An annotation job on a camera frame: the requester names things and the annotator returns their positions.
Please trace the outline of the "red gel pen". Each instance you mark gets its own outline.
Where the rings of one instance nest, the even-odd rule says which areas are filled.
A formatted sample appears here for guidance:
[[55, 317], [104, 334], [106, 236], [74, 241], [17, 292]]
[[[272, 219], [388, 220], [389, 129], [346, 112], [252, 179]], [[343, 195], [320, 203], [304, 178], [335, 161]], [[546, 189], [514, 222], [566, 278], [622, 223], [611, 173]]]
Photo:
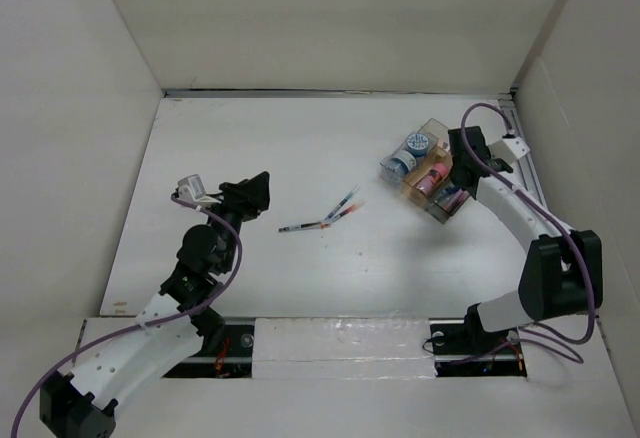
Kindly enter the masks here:
[[468, 199], [468, 193], [458, 187], [445, 188], [436, 199], [438, 207], [449, 215], [457, 212], [460, 206]]

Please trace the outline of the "pink glue bottle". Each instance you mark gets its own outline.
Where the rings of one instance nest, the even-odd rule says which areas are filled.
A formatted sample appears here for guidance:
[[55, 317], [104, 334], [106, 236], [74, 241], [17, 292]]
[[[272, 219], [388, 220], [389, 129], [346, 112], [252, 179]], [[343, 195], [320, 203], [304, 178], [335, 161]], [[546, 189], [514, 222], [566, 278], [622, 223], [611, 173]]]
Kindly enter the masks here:
[[435, 163], [417, 183], [416, 189], [424, 196], [429, 196], [446, 179], [448, 173], [448, 166], [443, 163]]

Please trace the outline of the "clear desk organizer box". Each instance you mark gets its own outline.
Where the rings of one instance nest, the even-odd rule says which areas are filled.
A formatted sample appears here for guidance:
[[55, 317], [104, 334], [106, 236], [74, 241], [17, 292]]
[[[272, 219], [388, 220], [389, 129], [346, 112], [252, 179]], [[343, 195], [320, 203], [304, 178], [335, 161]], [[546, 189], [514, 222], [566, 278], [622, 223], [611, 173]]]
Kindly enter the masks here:
[[[420, 132], [428, 134], [432, 139], [432, 145], [429, 153], [421, 158], [416, 158], [417, 166], [414, 170], [412, 170], [406, 177], [402, 180], [393, 176], [389, 170], [387, 169], [387, 165], [389, 159], [398, 151], [405, 150], [404, 143], [406, 137], [411, 134], [409, 133], [404, 140], [399, 144], [399, 146], [385, 158], [383, 158], [380, 162], [380, 176], [381, 178], [390, 184], [392, 187], [397, 189], [407, 200], [416, 205], [423, 211], [426, 211], [433, 218], [435, 218], [439, 223], [446, 223], [451, 217], [453, 217], [459, 209], [467, 202], [470, 195], [468, 193], [468, 199], [460, 206], [457, 212], [453, 215], [449, 215], [441, 210], [436, 204], [436, 199], [438, 195], [445, 188], [453, 188], [457, 187], [454, 185], [450, 178], [450, 171], [452, 168], [452, 156], [450, 152], [449, 138], [448, 138], [448, 127], [443, 123], [436, 119], [430, 119], [425, 124], [423, 124], [419, 129], [412, 131]], [[420, 191], [416, 189], [417, 183], [420, 179], [429, 171], [429, 169], [435, 163], [443, 163], [449, 167], [449, 173], [446, 179], [433, 190], [433, 192], [429, 196], [424, 196]]]

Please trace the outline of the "blue round tape tin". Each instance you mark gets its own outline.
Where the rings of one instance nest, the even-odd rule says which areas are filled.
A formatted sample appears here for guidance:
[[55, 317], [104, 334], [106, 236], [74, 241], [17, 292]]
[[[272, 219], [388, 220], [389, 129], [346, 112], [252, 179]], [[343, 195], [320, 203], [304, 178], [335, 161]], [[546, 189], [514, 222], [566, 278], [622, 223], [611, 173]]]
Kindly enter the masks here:
[[432, 139], [428, 134], [414, 132], [409, 134], [404, 143], [404, 148], [415, 158], [426, 156], [432, 145]]

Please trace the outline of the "black thin pen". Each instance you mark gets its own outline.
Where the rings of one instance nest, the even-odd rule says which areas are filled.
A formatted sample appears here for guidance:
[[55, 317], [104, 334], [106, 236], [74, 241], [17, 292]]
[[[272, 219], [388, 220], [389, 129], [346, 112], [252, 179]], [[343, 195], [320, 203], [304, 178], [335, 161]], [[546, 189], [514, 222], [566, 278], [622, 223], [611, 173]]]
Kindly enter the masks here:
[[327, 223], [323, 221], [301, 223], [296, 225], [280, 227], [278, 229], [278, 233], [289, 233], [289, 232], [297, 232], [297, 231], [311, 230], [311, 229], [323, 229], [324, 227], [326, 227], [326, 225]]

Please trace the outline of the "blue capped pen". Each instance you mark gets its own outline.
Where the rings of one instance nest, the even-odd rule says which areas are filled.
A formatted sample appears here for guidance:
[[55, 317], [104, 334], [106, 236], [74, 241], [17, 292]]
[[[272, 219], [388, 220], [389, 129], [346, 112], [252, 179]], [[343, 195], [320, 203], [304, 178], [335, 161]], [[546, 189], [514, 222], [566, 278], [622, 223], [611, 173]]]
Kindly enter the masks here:
[[334, 218], [334, 216], [346, 205], [349, 200], [359, 191], [360, 187], [355, 186], [352, 190], [350, 190], [325, 216], [324, 221], [328, 222]]

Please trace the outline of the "orange capped pen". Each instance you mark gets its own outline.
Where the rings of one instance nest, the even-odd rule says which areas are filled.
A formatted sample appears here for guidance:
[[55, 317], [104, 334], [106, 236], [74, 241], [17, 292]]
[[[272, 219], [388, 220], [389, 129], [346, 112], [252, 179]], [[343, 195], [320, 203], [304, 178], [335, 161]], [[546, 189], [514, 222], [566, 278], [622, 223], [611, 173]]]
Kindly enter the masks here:
[[321, 224], [319, 225], [319, 228], [320, 229], [329, 228], [331, 225], [333, 225], [337, 221], [341, 220], [345, 216], [347, 216], [347, 215], [357, 211], [358, 209], [360, 209], [364, 204], [365, 204], [365, 201], [361, 200], [361, 201], [359, 201], [357, 203], [354, 203], [354, 204], [348, 206], [344, 210], [337, 212], [334, 216], [327, 217], [324, 221], [321, 222]]

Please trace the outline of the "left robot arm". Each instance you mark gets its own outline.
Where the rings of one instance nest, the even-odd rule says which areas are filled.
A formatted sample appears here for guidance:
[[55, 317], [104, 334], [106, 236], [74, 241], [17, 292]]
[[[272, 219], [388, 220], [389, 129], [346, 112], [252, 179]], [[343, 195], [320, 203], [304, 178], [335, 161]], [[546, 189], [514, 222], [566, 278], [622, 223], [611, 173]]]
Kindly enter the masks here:
[[133, 324], [78, 349], [92, 357], [67, 373], [53, 368], [38, 385], [39, 417], [56, 437], [109, 437], [119, 416], [147, 385], [184, 359], [222, 345], [225, 320], [212, 307], [243, 259], [240, 231], [270, 205], [263, 171], [205, 192], [199, 176], [179, 181], [172, 202], [205, 215], [189, 228], [173, 271]]

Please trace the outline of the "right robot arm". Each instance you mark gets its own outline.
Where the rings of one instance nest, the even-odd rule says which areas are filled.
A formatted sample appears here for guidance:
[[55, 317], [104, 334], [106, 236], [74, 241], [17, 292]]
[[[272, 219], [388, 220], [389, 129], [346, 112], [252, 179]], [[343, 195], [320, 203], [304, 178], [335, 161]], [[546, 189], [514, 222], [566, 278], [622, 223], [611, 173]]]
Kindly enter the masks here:
[[448, 131], [451, 180], [490, 210], [526, 252], [515, 290], [467, 309], [462, 339], [483, 352], [519, 326], [587, 312], [604, 298], [602, 243], [557, 219], [526, 190], [512, 184], [513, 169], [494, 158], [478, 126]]

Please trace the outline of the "aluminium rail right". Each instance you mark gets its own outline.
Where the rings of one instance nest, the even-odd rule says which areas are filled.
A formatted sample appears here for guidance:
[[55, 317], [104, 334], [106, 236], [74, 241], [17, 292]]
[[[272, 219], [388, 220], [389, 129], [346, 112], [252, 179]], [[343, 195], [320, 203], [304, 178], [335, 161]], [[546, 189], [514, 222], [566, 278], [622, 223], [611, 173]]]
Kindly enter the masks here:
[[500, 220], [526, 252], [518, 296], [534, 321], [574, 314], [587, 306], [581, 269], [570, 243], [571, 230], [538, 201], [535, 170], [527, 156], [513, 164], [522, 175], [514, 186], [519, 195], [508, 199]]

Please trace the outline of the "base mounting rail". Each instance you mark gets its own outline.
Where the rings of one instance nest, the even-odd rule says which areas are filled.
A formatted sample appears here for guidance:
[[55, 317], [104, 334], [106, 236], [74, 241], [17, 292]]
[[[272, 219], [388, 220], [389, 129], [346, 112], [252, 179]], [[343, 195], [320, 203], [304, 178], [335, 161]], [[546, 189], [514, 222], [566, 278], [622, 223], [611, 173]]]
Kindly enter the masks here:
[[171, 378], [419, 380], [523, 376], [504, 335], [480, 348], [454, 320], [261, 318], [228, 324], [223, 341], [185, 359]]

